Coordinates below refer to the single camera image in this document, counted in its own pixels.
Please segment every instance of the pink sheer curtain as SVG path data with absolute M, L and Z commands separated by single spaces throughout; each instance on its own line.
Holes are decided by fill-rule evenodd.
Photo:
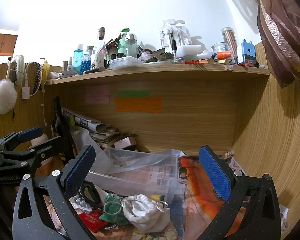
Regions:
M 300 77 L 300 8 L 294 0 L 260 0 L 258 28 L 272 75 L 283 88 Z

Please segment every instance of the green sticky note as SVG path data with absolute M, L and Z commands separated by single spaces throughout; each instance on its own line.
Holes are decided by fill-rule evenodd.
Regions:
M 149 98 L 150 91 L 146 90 L 121 90 L 118 91 L 119 98 Z

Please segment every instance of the white drawstring pouch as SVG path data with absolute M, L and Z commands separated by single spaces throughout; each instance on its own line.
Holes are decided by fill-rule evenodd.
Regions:
M 134 195 L 122 200 L 125 217 L 137 230 L 143 233 L 161 232 L 170 223 L 168 204 L 148 198 L 146 195 Z

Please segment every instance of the clear plastic bin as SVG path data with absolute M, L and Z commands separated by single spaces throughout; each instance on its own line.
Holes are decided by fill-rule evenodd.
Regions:
M 127 168 L 127 171 L 104 175 L 92 167 L 86 178 L 88 181 L 122 196 L 164 195 L 165 201 L 172 203 L 173 196 L 178 189 L 177 156 L 133 152 L 110 147 L 105 150 L 105 153 L 113 163 Z
M 110 69 L 119 69 L 124 67 L 140 67 L 142 65 L 143 61 L 131 56 L 112 59 L 109 62 Z

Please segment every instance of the red pouch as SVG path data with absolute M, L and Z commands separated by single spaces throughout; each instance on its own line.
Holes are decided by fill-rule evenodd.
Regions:
M 99 219 L 102 214 L 103 212 L 101 210 L 95 209 L 90 213 L 81 213 L 79 217 L 90 231 L 96 233 L 108 224 L 107 221 Z

